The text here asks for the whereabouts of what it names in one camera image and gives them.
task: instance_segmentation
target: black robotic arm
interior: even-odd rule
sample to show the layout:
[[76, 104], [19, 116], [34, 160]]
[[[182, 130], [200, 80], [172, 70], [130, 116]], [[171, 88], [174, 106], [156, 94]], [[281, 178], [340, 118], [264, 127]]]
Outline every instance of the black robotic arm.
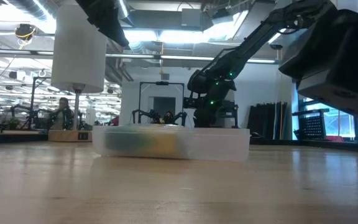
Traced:
[[222, 50], [202, 70], [197, 70], [188, 82], [191, 91], [184, 99], [185, 108], [196, 108], [195, 127], [207, 128], [216, 121], [216, 112], [229, 90], [236, 90], [233, 79], [237, 78], [248, 59], [281, 29], [307, 29], [318, 19], [335, 13], [330, 0], [301, 0], [287, 7], [272, 11], [241, 45]]

